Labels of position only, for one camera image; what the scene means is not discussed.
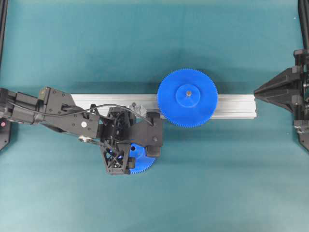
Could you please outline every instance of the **teal table surface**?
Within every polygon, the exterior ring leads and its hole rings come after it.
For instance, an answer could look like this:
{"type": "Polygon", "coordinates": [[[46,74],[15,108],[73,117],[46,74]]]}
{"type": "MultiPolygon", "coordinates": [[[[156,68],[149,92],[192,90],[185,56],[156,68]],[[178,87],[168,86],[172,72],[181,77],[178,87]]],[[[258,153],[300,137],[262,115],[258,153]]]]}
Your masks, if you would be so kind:
{"type": "MultiPolygon", "coordinates": [[[[180,68],[252,94],[302,49],[296,0],[10,0],[0,86],[34,96],[156,93],[180,68]]],[[[110,176],[97,146],[13,125],[0,152],[1,232],[309,230],[309,155],[292,115],[164,124],[146,172],[110,176]]]]}

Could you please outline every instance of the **aluminum rail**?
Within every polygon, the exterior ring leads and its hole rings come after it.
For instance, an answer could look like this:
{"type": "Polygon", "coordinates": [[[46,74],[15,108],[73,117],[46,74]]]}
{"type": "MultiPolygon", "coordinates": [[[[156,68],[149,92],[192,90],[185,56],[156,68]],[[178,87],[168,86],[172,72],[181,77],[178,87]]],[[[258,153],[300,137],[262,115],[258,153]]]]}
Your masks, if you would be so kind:
{"type": "MultiPolygon", "coordinates": [[[[159,111],[156,94],[72,94],[77,106],[90,108],[91,104],[118,104],[129,106],[133,102],[142,105],[146,110],[159,111]]],[[[106,116],[109,107],[98,111],[106,116]]],[[[256,104],[252,94],[219,94],[219,103],[211,118],[220,119],[254,119],[256,104]]]]}

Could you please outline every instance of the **screw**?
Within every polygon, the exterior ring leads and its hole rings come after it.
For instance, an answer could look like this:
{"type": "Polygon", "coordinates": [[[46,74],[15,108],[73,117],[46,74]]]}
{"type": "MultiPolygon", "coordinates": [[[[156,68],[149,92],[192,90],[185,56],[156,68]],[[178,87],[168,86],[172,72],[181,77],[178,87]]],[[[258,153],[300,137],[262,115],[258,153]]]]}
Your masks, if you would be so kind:
{"type": "Polygon", "coordinates": [[[190,97],[192,95],[192,91],[188,90],[186,94],[187,94],[187,97],[190,97]]]}
{"type": "Polygon", "coordinates": [[[85,128],[85,127],[87,126],[87,123],[86,123],[85,121],[83,121],[83,122],[81,123],[81,125],[82,125],[83,128],[85,128]]]}

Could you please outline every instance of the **robotic arm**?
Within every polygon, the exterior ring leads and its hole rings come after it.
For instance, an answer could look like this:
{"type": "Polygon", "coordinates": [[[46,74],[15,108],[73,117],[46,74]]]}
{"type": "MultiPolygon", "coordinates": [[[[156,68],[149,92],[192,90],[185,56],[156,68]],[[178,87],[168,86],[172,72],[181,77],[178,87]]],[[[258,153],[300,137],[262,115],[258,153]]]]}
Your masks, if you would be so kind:
{"type": "Polygon", "coordinates": [[[10,122],[19,122],[40,123],[77,136],[82,142],[100,147],[109,174],[130,174],[135,167],[134,157],[129,156],[133,143],[144,147],[147,157],[160,156],[163,121],[159,113],[147,112],[142,117],[124,106],[109,104],[108,115],[102,116],[97,110],[102,106],[107,105],[93,104],[84,110],[75,105],[70,94],[50,87],[42,89],[38,98],[0,88],[2,133],[7,132],[10,122]]]}

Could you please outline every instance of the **blue gear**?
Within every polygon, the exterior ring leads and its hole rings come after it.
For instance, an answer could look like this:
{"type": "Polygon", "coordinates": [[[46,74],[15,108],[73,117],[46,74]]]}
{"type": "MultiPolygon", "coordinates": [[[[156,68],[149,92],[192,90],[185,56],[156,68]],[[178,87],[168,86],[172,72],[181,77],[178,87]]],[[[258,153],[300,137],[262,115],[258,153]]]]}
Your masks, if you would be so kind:
{"type": "Polygon", "coordinates": [[[147,157],[145,148],[137,144],[131,145],[130,157],[135,157],[135,168],[130,169],[132,174],[141,173],[150,168],[155,158],[147,157]]]}
{"type": "Polygon", "coordinates": [[[180,127],[196,127],[207,122],[217,108],[218,91],[213,81],[194,69],[169,74],[157,94],[161,113],[180,127]]]}

